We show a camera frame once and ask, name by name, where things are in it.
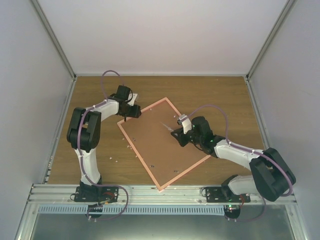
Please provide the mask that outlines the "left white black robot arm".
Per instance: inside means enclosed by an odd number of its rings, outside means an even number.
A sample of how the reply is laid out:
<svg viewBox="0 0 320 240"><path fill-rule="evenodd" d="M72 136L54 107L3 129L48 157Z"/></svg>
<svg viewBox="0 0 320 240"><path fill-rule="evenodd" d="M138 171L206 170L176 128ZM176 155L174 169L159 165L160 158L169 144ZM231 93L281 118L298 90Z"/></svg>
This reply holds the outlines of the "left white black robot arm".
<svg viewBox="0 0 320 240"><path fill-rule="evenodd" d="M67 141L77 154L81 179L80 190L92 202L103 197L102 177L98 170L96 148L101 136L101 123L112 116L139 118L141 107L135 104L138 94L119 85L116 93L91 107L73 110L66 134Z"/></svg>

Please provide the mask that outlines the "long clear glass shard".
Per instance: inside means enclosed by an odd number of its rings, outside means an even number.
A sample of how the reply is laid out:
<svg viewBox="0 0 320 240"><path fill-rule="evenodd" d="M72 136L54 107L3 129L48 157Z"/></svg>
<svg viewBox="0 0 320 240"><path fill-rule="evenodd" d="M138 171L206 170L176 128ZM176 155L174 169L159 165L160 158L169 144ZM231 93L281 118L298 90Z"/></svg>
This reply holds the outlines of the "long clear glass shard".
<svg viewBox="0 0 320 240"><path fill-rule="evenodd" d="M172 128L170 128L169 126L167 126L166 124L164 124L163 122L161 122L161 124L168 130L168 131L170 131L170 132L172 132L173 131L173 129Z"/></svg>

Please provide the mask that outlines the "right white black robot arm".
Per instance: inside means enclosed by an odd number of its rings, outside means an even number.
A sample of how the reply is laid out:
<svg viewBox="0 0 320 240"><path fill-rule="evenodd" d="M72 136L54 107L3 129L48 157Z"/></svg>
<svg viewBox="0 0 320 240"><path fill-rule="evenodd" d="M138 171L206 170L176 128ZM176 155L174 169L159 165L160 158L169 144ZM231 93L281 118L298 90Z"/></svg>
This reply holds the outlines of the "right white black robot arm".
<svg viewBox="0 0 320 240"><path fill-rule="evenodd" d="M259 194L274 202L292 193L296 177L276 149L260 150L235 144L214 134L203 116L189 119L183 114L178 117L177 123L180 128L173 130L171 135L181 147L193 144L206 155L250 170L248 176L235 174L221 184L221 196L226 202L232 203L242 194Z"/></svg>

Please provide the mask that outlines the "pink picture frame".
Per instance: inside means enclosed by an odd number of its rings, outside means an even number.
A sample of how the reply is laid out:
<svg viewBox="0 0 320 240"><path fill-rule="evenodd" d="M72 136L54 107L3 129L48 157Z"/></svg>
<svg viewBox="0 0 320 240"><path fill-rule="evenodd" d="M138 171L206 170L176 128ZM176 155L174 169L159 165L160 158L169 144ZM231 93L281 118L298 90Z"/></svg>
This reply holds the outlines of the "pink picture frame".
<svg viewBox="0 0 320 240"><path fill-rule="evenodd" d="M128 117L117 123L159 191L210 158L190 143L181 147L161 124L176 130L179 116L178 109L164 97L142 109L139 118Z"/></svg>

